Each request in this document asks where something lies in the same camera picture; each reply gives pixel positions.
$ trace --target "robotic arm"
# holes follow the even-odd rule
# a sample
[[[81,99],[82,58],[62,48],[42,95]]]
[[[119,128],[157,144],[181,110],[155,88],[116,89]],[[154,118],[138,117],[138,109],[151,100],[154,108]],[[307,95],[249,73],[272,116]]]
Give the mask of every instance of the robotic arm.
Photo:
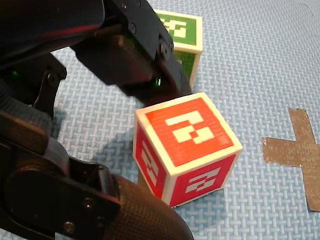
[[[192,93],[146,0],[2,1],[0,228],[30,240],[193,240],[164,202],[50,137],[67,76],[50,52],[65,47],[145,106]]]

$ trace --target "red cube face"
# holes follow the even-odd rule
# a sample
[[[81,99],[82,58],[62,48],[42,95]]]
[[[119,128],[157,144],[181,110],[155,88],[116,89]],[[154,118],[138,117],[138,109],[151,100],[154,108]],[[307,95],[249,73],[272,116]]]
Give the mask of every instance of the red cube face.
[[[202,98],[145,115],[176,167],[233,146]]]
[[[223,187],[242,146],[204,93],[135,114],[133,157],[150,190],[174,207]]]
[[[154,195],[161,198],[166,180],[166,172],[140,124],[136,126],[135,149],[134,158],[144,179]]]
[[[174,207],[220,189],[236,155],[177,177],[169,206]]]

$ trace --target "black rubber grip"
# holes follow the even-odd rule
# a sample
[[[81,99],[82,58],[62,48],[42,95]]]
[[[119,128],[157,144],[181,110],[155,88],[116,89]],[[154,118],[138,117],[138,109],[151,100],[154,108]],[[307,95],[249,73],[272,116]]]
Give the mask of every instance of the black rubber grip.
[[[115,175],[120,211],[104,240],[194,240],[186,222],[148,189]]]

